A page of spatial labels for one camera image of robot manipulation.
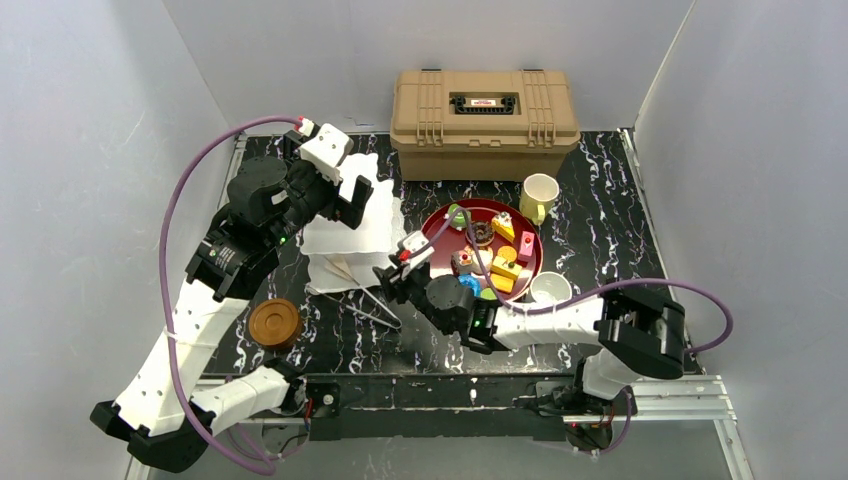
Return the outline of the white three-tier dessert stand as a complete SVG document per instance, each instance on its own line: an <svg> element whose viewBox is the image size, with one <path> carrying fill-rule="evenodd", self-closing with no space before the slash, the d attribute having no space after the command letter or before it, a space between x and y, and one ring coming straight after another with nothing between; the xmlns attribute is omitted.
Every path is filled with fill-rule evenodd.
<svg viewBox="0 0 848 480"><path fill-rule="evenodd" d="M368 179L374 188L360 226L316 217L303 230L300 253L309 259L308 288L315 293L336 293L378 284L372 268L391 265L389 253L404 236L400 200L393 195L394 181L377 178L376 153L353 154L340 167L342 196L352 195L355 180Z"/></svg>

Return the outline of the red round tray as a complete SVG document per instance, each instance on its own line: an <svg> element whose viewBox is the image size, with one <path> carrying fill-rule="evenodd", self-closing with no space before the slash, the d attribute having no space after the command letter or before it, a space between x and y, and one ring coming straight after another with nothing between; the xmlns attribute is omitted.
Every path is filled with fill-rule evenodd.
<svg viewBox="0 0 848 480"><path fill-rule="evenodd" d="M489 223L492 218L501 212L507 212L511 215L513 230L515 231L514 241L509 242L499 233L495 233L492 242L488 246L483 247L483 250L489 249L493 256L496 256L498 251L505 246L511 246L517 251L519 257L516 260L516 264L521 267L521 271L513 281L512 290L510 292L500 292L506 300L517 301L529 288L532 279L542 269L542 244L534 225L515 208L496 200L484 198L462 199L448 202L431 213L423 222L420 230L428 239L431 239L445 223L445 216L453 204L457 204L468 210L471 213L471 219L473 221L485 221ZM433 246L435 252L430 257L431 276L436 277L444 274L459 276L459 273L452 264L452 255L454 252L462 250L468 245L469 243L464 232L460 232L453 227L448 227Z"/></svg>

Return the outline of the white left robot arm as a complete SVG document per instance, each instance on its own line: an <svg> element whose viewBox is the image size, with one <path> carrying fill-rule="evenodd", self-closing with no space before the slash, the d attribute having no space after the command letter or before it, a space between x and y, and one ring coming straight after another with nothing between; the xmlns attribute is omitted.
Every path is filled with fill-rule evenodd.
<svg viewBox="0 0 848 480"><path fill-rule="evenodd" d="M165 298L166 324L130 385L98 403L91 421L123 440L144 465L180 473L213 445L217 434L255 414L308 407L302 373L270 360L210 390L195 386L230 325L278 267L278 252L317 216L356 228L372 195L358 177L340 193L340 165L353 143L329 125L292 130L281 157L241 162L226 203L186 268L177 298Z"/></svg>

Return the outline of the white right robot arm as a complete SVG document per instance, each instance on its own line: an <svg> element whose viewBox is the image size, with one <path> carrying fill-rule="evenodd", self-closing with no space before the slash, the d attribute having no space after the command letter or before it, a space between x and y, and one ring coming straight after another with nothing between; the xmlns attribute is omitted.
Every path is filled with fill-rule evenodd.
<svg viewBox="0 0 848 480"><path fill-rule="evenodd" d="M511 304L485 300L451 275L431 277L429 267L373 270L386 296L411 303L441 333L458 334L462 346L481 355L529 345L599 347L579 369L578 391L612 400L646 377L676 380L684 370L684 308L626 281L560 304Z"/></svg>

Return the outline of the blue sprinkled donut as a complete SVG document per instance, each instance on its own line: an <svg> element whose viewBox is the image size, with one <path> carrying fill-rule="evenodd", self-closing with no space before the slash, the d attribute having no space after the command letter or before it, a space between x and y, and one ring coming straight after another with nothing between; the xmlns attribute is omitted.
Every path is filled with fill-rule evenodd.
<svg viewBox="0 0 848 480"><path fill-rule="evenodd" d="M479 297L483 287L481 286L480 280L476 278L472 274L462 274L458 275L457 279L459 283L465 287L468 287L475 297Z"/></svg>

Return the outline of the green round macaron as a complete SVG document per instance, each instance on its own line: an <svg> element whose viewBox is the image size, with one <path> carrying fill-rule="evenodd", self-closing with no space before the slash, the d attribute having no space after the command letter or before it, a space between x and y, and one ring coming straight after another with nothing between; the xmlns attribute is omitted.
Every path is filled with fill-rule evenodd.
<svg viewBox="0 0 848 480"><path fill-rule="evenodd" d="M499 299L497 292L492 288L484 288L480 291L478 297L483 300L497 301Z"/></svg>

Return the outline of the white round cream puff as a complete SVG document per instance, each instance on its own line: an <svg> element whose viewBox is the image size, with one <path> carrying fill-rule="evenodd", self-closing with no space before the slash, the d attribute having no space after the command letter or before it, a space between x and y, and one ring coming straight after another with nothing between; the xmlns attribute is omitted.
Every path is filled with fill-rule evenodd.
<svg viewBox="0 0 848 480"><path fill-rule="evenodd" d="M478 252L470 249L468 255L472 261L471 269L474 274L483 275L485 271L491 269L494 259L494 253L491 248L481 248Z"/></svg>

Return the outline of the chocolate glazed donut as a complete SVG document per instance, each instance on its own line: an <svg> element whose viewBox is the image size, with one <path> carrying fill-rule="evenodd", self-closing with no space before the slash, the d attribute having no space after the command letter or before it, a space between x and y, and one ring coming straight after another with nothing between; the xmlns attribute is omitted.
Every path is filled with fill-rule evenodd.
<svg viewBox="0 0 848 480"><path fill-rule="evenodd" d="M492 243L495 231L490 222L474 221L467 231L468 242L474 241L478 247L486 247Z"/></svg>

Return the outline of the orange square cake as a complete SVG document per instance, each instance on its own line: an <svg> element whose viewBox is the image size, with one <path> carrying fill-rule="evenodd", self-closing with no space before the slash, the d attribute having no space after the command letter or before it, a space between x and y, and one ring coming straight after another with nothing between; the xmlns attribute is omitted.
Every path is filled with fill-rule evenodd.
<svg viewBox="0 0 848 480"><path fill-rule="evenodd" d="M489 275L493 288L499 292L510 294L516 284L514 277L491 273Z"/></svg>

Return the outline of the orange round cookie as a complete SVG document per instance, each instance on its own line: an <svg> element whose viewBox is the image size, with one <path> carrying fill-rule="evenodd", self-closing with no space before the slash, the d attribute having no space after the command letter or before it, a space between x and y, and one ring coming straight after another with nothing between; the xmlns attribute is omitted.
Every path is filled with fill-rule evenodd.
<svg viewBox="0 0 848 480"><path fill-rule="evenodd" d="M497 250L497 256L506 263L514 263L517 261L518 253L513 246L504 245Z"/></svg>

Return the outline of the pink cake with cherry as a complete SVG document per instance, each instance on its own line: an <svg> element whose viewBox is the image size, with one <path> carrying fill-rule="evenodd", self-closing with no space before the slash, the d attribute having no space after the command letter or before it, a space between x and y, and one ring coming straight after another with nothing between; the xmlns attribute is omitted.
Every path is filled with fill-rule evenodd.
<svg viewBox="0 0 848 480"><path fill-rule="evenodd" d="M521 263L528 263L534 258L536 235L533 231L525 230L522 232L520 241L517 246L517 260Z"/></svg>

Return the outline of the white mug blue base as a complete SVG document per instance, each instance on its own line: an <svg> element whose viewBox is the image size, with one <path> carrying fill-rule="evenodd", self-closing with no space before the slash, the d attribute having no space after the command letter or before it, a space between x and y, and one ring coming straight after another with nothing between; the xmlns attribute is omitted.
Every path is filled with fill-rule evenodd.
<svg viewBox="0 0 848 480"><path fill-rule="evenodd" d="M560 273L545 271L537 274L530 282L528 298L533 303L558 304L571 300L571 283Z"/></svg>

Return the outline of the tan plastic toolbox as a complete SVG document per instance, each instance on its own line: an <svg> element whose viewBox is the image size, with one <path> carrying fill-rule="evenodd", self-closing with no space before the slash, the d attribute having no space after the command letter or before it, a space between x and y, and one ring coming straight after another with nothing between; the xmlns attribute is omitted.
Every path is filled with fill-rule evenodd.
<svg viewBox="0 0 848 480"><path fill-rule="evenodd" d="M407 70L390 141L405 181L521 181L558 173L581 140L562 71Z"/></svg>

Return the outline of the pale green ceramic mug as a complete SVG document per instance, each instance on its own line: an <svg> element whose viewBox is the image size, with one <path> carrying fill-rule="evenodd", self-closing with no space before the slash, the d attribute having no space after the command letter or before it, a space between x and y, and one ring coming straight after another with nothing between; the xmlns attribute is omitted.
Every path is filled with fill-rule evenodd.
<svg viewBox="0 0 848 480"><path fill-rule="evenodd" d="M559 183L554 177L543 173L529 175L522 183L519 211L532 224L540 226L559 194Z"/></svg>

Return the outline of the black base frame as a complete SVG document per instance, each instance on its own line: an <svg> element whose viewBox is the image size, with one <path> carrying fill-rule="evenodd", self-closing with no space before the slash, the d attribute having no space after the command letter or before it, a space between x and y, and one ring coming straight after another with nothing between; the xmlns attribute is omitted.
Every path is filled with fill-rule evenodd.
<svg viewBox="0 0 848 480"><path fill-rule="evenodd" d="M305 378L313 441L530 437L561 441L572 427L606 433L639 412L631 388L612 401L575 394L566 374L334 375Z"/></svg>

